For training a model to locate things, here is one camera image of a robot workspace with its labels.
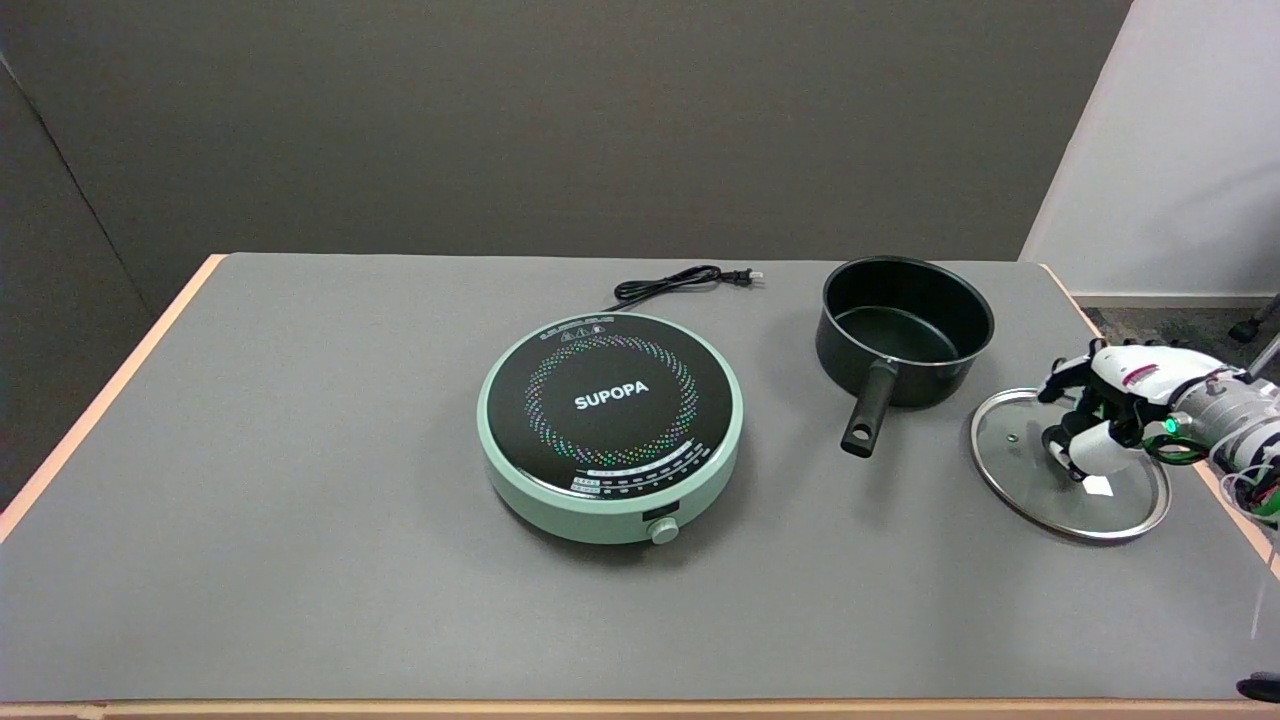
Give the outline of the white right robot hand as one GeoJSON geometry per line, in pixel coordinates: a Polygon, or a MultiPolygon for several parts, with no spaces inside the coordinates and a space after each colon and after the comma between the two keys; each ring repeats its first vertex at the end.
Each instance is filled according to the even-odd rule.
{"type": "Polygon", "coordinates": [[[1080,391],[1042,437],[1046,452],[1074,480],[1121,471],[1144,452],[1148,425],[1165,423],[1185,392],[1226,369],[1192,348],[1092,340],[1087,354],[1056,360],[1036,393],[1039,404],[1056,404],[1080,391]]]}

